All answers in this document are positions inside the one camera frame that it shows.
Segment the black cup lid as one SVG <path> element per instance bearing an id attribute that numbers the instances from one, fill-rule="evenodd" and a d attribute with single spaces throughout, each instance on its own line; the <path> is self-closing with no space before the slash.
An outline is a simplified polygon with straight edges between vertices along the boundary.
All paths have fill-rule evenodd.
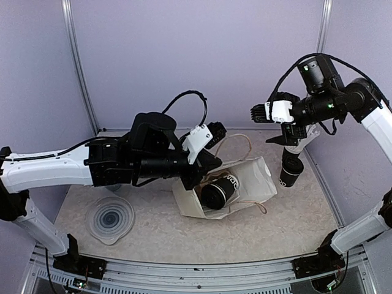
<path id="1" fill-rule="evenodd" d="M 300 175 L 304 170 L 304 164 L 298 157 L 285 157 L 282 161 L 282 169 L 289 175 Z"/>
<path id="2" fill-rule="evenodd" d="M 223 188 L 216 184 L 208 184 L 202 188 L 202 205 L 209 208 L 220 210 L 227 202 L 227 196 Z"/>

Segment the black paper coffee cup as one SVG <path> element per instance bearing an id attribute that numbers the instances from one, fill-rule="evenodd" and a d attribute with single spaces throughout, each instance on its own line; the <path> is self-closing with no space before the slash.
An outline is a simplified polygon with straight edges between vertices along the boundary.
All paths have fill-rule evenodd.
<path id="1" fill-rule="evenodd" d="M 282 168 L 279 176 L 279 183 L 284 187 L 292 187 L 299 175 L 289 175 Z"/>

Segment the cream paper bag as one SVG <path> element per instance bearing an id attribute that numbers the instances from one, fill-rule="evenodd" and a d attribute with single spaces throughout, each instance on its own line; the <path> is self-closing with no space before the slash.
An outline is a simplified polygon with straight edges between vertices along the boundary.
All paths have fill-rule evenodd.
<path id="1" fill-rule="evenodd" d="M 236 160 L 224 163 L 221 167 L 209 172 L 200 184 L 192 190 L 185 190 L 181 180 L 172 185 L 172 192 L 179 208 L 180 215 L 199 219 L 220 220 L 239 210 L 256 206 L 266 214 L 264 202 L 277 194 L 271 172 L 262 156 L 251 158 L 252 142 L 245 134 L 233 134 L 219 144 L 215 156 L 235 137 L 247 140 L 248 150 Z M 239 181 L 239 188 L 220 210 L 209 209 L 202 205 L 200 195 L 202 188 L 215 179 L 231 174 Z"/>

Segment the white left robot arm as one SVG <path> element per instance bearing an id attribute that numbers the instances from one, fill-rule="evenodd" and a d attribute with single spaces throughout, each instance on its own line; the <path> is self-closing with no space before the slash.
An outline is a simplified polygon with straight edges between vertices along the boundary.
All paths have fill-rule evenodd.
<path id="1" fill-rule="evenodd" d="M 30 191 L 59 186 L 145 186 L 179 178 L 186 190 L 197 186 L 222 161 L 210 153 L 227 131 L 222 123 L 202 123 L 177 137 L 176 121 L 159 112 L 139 113 L 126 134 L 87 139 L 68 149 L 18 154 L 1 149 L 1 219 L 21 226 L 72 272 L 86 266 L 77 240 L 61 233 L 35 206 Z"/>

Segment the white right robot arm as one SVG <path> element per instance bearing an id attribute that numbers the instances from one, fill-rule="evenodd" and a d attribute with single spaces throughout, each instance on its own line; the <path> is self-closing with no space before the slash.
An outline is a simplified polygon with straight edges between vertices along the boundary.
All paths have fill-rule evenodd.
<path id="1" fill-rule="evenodd" d="M 278 145 L 298 146 L 307 126 L 321 129 L 310 149 L 344 226 L 323 240 L 315 269 L 328 271 L 337 254 L 387 240 L 391 205 L 383 197 L 391 190 L 391 105 L 376 83 L 339 58 L 310 53 L 280 77 L 264 114 L 281 130 L 270 139 Z"/>

